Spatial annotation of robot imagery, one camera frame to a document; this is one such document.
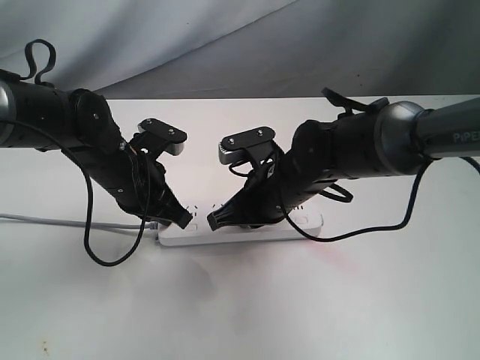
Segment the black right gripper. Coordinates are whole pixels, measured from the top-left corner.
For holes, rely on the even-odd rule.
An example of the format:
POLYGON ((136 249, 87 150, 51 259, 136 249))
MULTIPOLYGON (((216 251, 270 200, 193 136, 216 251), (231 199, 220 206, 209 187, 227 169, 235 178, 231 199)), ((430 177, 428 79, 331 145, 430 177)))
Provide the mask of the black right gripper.
POLYGON ((262 227, 281 222, 308 200, 308 183, 288 167, 283 153, 269 153, 250 170, 243 187, 207 216, 212 231, 223 227, 262 227))

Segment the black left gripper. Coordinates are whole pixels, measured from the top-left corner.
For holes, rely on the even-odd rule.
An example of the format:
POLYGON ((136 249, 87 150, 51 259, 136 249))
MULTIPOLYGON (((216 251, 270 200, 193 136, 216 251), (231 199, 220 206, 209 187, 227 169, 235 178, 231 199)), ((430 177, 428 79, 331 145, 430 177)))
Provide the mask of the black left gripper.
POLYGON ((182 230, 192 214, 176 199, 163 165, 126 140, 108 159, 108 189, 121 210, 149 221, 167 221, 182 230))

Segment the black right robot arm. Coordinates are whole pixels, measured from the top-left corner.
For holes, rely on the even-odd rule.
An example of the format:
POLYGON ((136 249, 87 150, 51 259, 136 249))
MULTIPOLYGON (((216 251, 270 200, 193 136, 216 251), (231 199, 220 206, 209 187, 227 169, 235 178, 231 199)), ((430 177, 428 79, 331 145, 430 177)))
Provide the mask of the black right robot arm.
POLYGON ((287 151, 270 127, 220 141, 222 164, 251 170, 244 186, 208 215, 213 230, 277 224, 316 195, 337 197, 343 179, 414 176, 442 158, 479 155, 478 99, 426 109, 385 97, 359 103, 328 88, 323 94, 342 113, 330 122, 304 121, 287 151))

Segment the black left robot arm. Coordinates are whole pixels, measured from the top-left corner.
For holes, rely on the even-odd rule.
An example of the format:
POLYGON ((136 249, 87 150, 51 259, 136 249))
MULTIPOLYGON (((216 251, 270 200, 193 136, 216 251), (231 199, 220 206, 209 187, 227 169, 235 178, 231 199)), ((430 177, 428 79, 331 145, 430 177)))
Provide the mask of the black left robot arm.
POLYGON ((168 186, 158 157, 179 155, 187 134, 156 118, 141 121, 127 141, 106 99, 85 89, 60 91, 1 72, 1 147, 64 146, 128 214, 185 228, 190 212, 168 186))

